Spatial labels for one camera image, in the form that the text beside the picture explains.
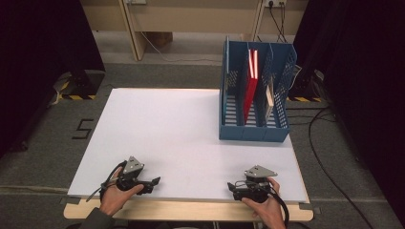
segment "blue plastic basket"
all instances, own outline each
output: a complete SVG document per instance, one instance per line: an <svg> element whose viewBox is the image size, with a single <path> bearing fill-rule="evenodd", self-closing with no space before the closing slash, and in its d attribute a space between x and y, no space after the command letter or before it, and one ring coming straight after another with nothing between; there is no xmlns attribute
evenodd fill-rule
<svg viewBox="0 0 405 229"><path fill-rule="evenodd" d="M247 123L243 102L247 75L248 49L259 53L259 75ZM283 142L289 133L286 114L288 89L293 77L296 52L291 44L224 42L220 90L220 139ZM274 107L266 120L266 86L273 78Z"/></svg>

